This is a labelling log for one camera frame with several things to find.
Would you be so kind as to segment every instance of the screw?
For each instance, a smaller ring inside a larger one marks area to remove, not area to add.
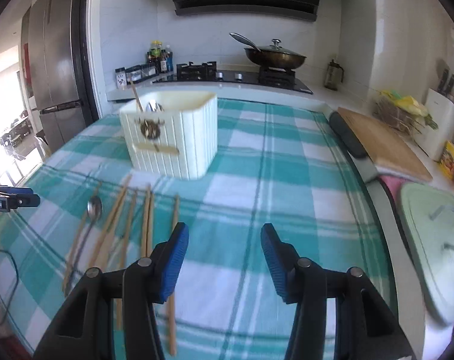
[[[93,267],[93,268],[89,268],[87,270],[87,272],[85,272],[85,274],[87,275],[88,278],[94,278],[99,274],[99,272],[100,272],[99,268]]]
[[[308,268],[309,266],[312,265],[312,261],[306,257],[300,257],[297,260],[298,266],[301,266],[302,268]]]
[[[357,266],[350,268],[350,275],[355,276],[356,278],[361,278],[363,275],[362,269]]]
[[[144,267],[149,266],[150,264],[152,264],[152,260],[148,257],[142,257],[139,261],[137,261],[137,264]]]

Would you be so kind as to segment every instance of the spoon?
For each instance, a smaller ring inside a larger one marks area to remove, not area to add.
[[[232,38],[234,38],[237,42],[246,44],[247,46],[253,47],[258,52],[262,52],[255,43],[253,43],[250,39],[245,38],[244,36],[237,34],[235,32],[230,32],[229,34]]]
[[[76,267],[77,264],[79,263],[80,256],[82,254],[82,250],[84,250],[85,242],[87,240],[87,237],[89,236],[90,231],[92,230],[92,227],[97,223],[97,221],[102,216],[102,201],[98,196],[92,196],[89,199],[89,201],[87,202],[87,215],[90,219],[90,224],[89,224],[89,227],[87,228],[87,231],[85,232],[84,238],[82,239],[79,249],[77,250],[77,254],[75,256],[75,261],[74,261],[73,267]],[[70,292],[72,276],[73,276],[73,270],[70,273],[69,282],[68,282],[67,291],[66,291],[67,293]]]

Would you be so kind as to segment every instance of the gas stove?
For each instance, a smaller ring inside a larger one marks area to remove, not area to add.
[[[294,71],[261,67],[259,72],[248,72],[238,70],[217,70],[216,62],[203,64],[178,64],[177,73],[164,76],[153,81],[153,83],[170,83],[178,81],[213,81],[218,83],[244,83],[273,88],[288,89],[290,91],[308,93],[313,92],[298,78],[295,78]]]

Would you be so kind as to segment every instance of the green container lid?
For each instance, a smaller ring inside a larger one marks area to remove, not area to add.
[[[400,191],[399,213],[425,303],[434,317],[453,323],[454,195],[406,183]]]

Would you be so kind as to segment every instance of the backsplash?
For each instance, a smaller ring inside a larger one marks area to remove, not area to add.
[[[323,82],[327,64],[338,54],[341,0],[320,0],[317,21],[248,13],[177,16],[172,0],[101,0],[100,38],[105,90],[116,88],[119,67],[145,63],[151,41],[170,45],[174,65],[217,61],[220,68],[247,71],[258,66],[247,59],[244,45],[229,36],[238,32],[258,45],[272,38],[281,46],[307,57],[297,77]]]
[[[441,60],[454,73],[452,27],[438,0],[342,0],[343,90],[370,105],[383,89],[424,102]]]
[[[248,13],[177,16],[172,0],[158,0],[158,37],[171,46],[174,64],[217,61],[220,68],[247,71],[259,67],[247,59],[245,46],[229,33],[237,32],[259,46],[277,38],[281,46],[307,57],[296,69],[297,77],[321,84],[328,62],[339,50],[341,1],[320,0],[318,16],[314,23]]]

